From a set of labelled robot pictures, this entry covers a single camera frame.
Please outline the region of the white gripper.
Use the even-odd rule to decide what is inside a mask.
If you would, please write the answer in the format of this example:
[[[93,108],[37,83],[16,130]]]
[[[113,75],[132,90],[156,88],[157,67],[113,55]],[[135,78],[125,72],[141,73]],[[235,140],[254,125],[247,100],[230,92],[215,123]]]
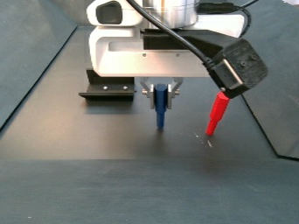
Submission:
[[[147,31],[144,33],[144,48],[147,50],[187,50],[165,33],[160,30]],[[149,99],[149,108],[155,108],[155,85],[151,83],[148,77],[140,78],[143,86],[143,94]],[[172,108],[172,100],[180,94],[180,85],[183,84],[183,77],[173,77],[172,83],[167,85],[167,108]]]

